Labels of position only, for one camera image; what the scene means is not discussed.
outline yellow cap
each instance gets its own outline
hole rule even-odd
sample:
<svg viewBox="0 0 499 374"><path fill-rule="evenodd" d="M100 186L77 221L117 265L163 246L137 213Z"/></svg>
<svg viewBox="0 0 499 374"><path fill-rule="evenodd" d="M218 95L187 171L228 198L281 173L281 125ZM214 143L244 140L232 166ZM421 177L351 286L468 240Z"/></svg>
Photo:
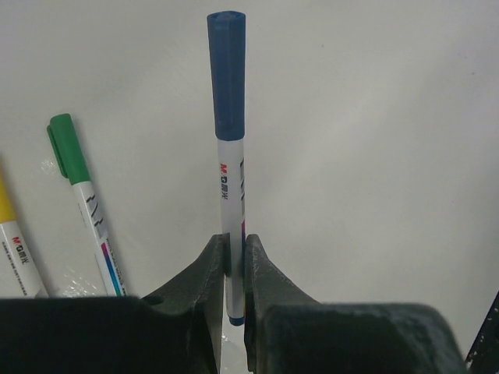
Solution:
<svg viewBox="0 0 499 374"><path fill-rule="evenodd" d="M10 205L9 198L7 197L7 192L2 181L2 176L0 175L0 224L9 221L15 221L16 214L12 205Z"/></svg>

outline whiteboard marker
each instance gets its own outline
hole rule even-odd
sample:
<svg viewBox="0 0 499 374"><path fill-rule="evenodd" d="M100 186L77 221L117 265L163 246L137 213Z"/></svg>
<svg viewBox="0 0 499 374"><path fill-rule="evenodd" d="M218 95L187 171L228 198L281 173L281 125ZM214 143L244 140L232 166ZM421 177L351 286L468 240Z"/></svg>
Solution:
<svg viewBox="0 0 499 374"><path fill-rule="evenodd" d="M125 296L122 275L109 243L107 221L102 216L102 209L95 196L71 116L56 115L50 120L47 132L61 174L73 187L83 222L92 240L106 292L108 295Z"/></svg>
<svg viewBox="0 0 499 374"><path fill-rule="evenodd" d="M210 14L211 84L218 139L221 183L221 228L225 251L227 314L232 325L244 323L244 59L246 16L240 12Z"/></svg>
<svg viewBox="0 0 499 374"><path fill-rule="evenodd" d="M0 176L0 242L2 256L12 269L12 281L16 284L16 294L20 297L47 297L47 290L24 241L16 222L16 214L10 204L5 186Z"/></svg>

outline green pen clip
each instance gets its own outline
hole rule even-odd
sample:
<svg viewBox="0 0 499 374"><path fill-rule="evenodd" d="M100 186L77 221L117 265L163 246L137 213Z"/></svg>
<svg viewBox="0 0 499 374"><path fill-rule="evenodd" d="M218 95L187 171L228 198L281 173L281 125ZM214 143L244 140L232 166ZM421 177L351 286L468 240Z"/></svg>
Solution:
<svg viewBox="0 0 499 374"><path fill-rule="evenodd" d="M66 113L53 117L47 126L47 133L62 176L69 179L71 185L90 181L71 115Z"/></svg>

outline white table surface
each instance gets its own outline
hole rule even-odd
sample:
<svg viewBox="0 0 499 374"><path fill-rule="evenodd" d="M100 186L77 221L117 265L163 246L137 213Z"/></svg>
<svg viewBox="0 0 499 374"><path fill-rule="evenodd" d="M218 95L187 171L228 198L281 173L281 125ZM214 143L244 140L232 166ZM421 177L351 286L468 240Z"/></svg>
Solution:
<svg viewBox="0 0 499 374"><path fill-rule="evenodd" d="M434 306L465 354L499 288L495 1L0 1L2 170L51 295L104 294L53 115L133 294L220 231L206 15L226 9L247 16L247 231L317 300ZM242 372L242 328L224 337Z"/></svg>

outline yellow marker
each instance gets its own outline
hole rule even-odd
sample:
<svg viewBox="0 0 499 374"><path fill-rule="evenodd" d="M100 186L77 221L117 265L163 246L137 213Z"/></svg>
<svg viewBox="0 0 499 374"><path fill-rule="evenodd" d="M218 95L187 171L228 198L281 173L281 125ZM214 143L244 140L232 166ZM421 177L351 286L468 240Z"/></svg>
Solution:
<svg viewBox="0 0 499 374"><path fill-rule="evenodd" d="M39 298L47 296L33 257L16 222L16 214L7 197L0 175L0 242L2 254L12 269L12 281L17 284L18 296Z"/></svg>

